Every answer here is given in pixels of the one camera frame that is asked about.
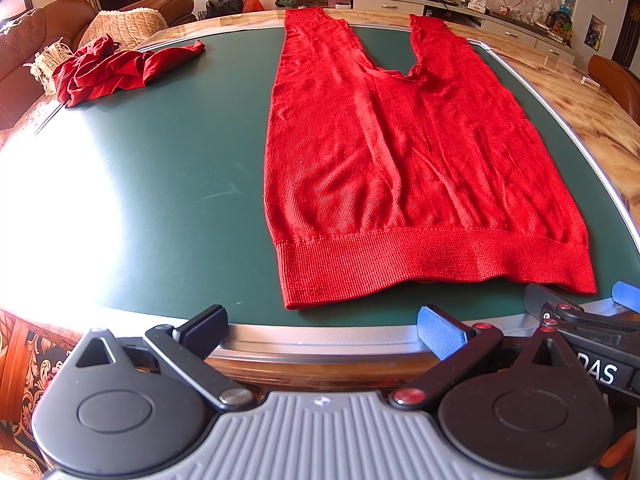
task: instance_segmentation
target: brown leather sofa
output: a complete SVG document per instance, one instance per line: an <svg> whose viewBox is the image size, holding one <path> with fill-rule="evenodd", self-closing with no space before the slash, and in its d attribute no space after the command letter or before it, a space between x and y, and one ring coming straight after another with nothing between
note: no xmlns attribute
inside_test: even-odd
<svg viewBox="0 0 640 480"><path fill-rule="evenodd" d="M157 9L167 25L175 27L196 21L193 6L193 0L142 0L121 10ZM86 0L57 0L26 12L0 30L0 130L14 126L44 93L23 65L60 38L75 51L95 15Z"/></svg>
<svg viewBox="0 0 640 480"><path fill-rule="evenodd" d="M640 124L640 81L622 65L602 56L591 56L588 70L591 78Z"/></svg>

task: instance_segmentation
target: gray ribbed plate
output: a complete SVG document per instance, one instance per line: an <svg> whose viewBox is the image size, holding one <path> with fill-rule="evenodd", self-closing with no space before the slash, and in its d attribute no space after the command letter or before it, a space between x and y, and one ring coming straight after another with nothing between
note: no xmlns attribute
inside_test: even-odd
<svg viewBox="0 0 640 480"><path fill-rule="evenodd" d="M50 480L73 477L55 471ZM377 392L272 392L254 410L220 416L186 459L145 480L498 480L465 459L433 419ZM593 469L564 480L602 480Z"/></svg>

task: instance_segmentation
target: red plastic bag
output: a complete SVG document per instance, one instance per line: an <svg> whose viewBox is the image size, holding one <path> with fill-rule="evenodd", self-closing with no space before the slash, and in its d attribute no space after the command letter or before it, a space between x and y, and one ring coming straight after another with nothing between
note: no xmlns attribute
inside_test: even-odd
<svg viewBox="0 0 640 480"><path fill-rule="evenodd" d="M264 10L260 0L244 0L242 12L259 12L260 10Z"/></svg>

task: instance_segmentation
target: white drawer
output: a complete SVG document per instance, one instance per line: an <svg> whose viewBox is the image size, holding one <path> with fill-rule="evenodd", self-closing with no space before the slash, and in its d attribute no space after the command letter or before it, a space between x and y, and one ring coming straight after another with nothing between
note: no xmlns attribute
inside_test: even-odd
<svg viewBox="0 0 640 480"><path fill-rule="evenodd" d="M547 43L543 40L536 40L536 49L541 50L552 59L562 59L562 61L574 64L575 56L561 50L554 44Z"/></svg>
<svg viewBox="0 0 640 480"><path fill-rule="evenodd" d="M495 34L496 36L500 36L501 38L508 38L510 40L518 41L519 43L524 43L525 45L536 46L536 38L533 36L520 32L519 30L515 30L514 28L507 27L501 23L484 20L482 30Z"/></svg>
<svg viewBox="0 0 640 480"><path fill-rule="evenodd" d="M421 16L424 6L409 2L395 2L393 0L353 0L353 8L357 10L386 10L400 14L415 14Z"/></svg>

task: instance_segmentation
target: ribbed waistband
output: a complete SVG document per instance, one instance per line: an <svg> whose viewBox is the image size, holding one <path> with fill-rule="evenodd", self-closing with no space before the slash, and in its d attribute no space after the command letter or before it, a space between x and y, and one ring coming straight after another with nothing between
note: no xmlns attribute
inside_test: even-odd
<svg viewBox="0 0 640 480"><path fill-rule="evenodd" d="M495 230L400 229L276 244L289 310L372 294L407 280L546 283L594 294L589 247Z"/></svg>

